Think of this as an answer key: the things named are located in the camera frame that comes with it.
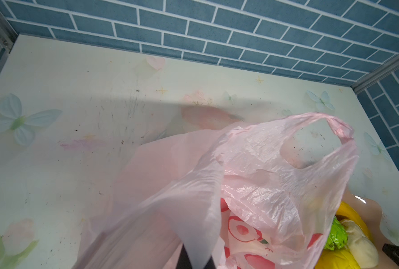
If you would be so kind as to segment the green fake fruit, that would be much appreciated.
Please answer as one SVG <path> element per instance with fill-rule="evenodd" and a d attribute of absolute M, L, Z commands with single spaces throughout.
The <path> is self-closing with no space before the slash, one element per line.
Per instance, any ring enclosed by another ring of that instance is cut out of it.
<path fill-rule="evenodd" d="M 324 249 L 328 251 L 340 250 L 346 246 L 347 242 L 348 235 L 345 227 L 335 216 Z"/>

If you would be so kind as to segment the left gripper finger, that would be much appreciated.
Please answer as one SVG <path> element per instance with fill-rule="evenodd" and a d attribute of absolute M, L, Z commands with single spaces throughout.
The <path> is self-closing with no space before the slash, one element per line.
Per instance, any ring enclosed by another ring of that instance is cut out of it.
<path fill-rule="evenodd" d="M 182 250 L 180 251 L 180 256 L 177 262 L 176 269 L 193 269 L 184 245 L 182 245 Z M 210 257 L 204 269 L 216 269 L 212 257 Z"/>

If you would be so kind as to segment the cream fake garlic bulb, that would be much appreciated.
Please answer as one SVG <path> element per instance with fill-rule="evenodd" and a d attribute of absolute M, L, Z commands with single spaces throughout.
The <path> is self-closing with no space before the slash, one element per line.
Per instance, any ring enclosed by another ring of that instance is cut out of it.
<path fill-rule="evenodd" d="M 371 269 L 379 264 L 379 254 L 374 244 L 362 232 L 362 229 L 351 220 L 343 219 L 342 226 L 348 236 L 346 244 L 361 269 Z"/>

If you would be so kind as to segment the pink plastic bag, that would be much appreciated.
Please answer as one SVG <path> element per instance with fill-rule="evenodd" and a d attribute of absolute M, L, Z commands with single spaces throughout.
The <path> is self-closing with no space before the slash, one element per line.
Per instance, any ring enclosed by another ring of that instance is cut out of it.
<path fill-rule="evenodd" d="M 326 120 L 341 146 L 305 168 L 282 147 L 302 128 Z M 327 241 L 358 161 L 353 128 L 337 117 L 305 113 L 233 123 L 140 146 L 113 183 L 109 211 L 81 238 L 76 269 L 162 269 L 184 245 L 203 269 L 228 225 L 247 225 L 254 246 L 229 233 L 231 268 L 312 269 Z"/>

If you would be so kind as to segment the yellow fake lemon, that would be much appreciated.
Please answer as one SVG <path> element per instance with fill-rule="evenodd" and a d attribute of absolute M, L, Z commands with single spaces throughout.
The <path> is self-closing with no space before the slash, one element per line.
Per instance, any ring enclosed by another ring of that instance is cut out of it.
<path fill-rule="evenodd" d="M 373 243 L 373 236 L 360 215 L 347 203 L 342 202 L 335 214 L 341 222 L 343 219 L 354 221 L 367 238 Z M 323 250 L 315 268 L 317 269 L 361 269 L 347 246 L 340 250 L 328 251 Z"/>

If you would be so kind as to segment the peach lotus shaped bowl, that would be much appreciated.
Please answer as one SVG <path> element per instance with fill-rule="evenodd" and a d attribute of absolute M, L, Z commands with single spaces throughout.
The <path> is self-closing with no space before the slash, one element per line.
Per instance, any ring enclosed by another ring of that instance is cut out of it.
<path fill-rule="evenodd" d="M 356 196 L 352 194 L 347 187 L 344 191 L 342 201 L 351 206 L 365 222 L 368 229 L 373 236 L 373 244 L 375 245 L 379 254 L 379 264 L 376 269 L 399 269 L 399 266 L 394 263 L 382 250 L 384 244 L 392 243 L 386 238 L 381 229 L 382 208 L 381 206 L 368 198 Z"/>

